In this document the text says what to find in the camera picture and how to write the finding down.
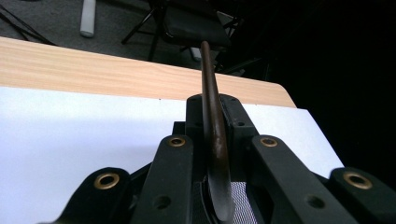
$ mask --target white sheet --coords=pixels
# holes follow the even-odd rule
[[[244,105],[261,134],[281,138],[313,172],[342,167],[308,111]],[[0,88],[0,223],[54,221],[89,174],[151,162],[185,101]]]

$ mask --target light wood surface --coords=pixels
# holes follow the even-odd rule
[[[296,107],[278,84],[216,77],[242,103]],[[201,81],[199,70],[0,37],[0,86],[186,100]]]

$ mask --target black mechanical arm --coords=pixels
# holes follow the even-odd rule
[[[235,223],[232,183],[245,184],[243,223],[395,223],[396,193],[354,168],[315,175],[279,138],[260,135],[241,103],[219,94],[202,44],[203,93],[187,99],[152,163],[89,175],[55,223]]]

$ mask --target round hole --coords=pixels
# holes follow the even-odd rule
[[[171,139],[169,139],[169,146],[171,147],[181,147],[186,143],[186,140],[184,140],[181,137],[173,137]]]
[[[120,181],[120,177],[114,173],[105,173],[96,177],[93,185],[97,189],[111,189]]]
[[[370,189],[373,187],[373,183],[369,179],[355,172],[345,172],[344,179],[348,184],[358,189]]]
[[[325,203],[319,197],[314,195],[308,195],[305,197],[305,202],[308,203],[311,207],[314,208],[324,208]]]
[[[153,206],[158,210],[163,210],[171,204],[171,199],[168,196],[158,196],[154,199]]]
[[[265,145],[266,147],[276,147],[277,141],[272,138],[264,137],[262,138],[262,144]]]

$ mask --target chair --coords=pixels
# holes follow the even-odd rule
[[[185,48],[200,48],[203,41],[215,51],[225,51],[231,46],[216,11],[205,0],[148,0],[148,3],[150,12],[121,41],[126,44],[135,33],[154,35],[148,61],[153,59],[159,37]],[[139,31],[151,17],[157,23],[155,33]]]

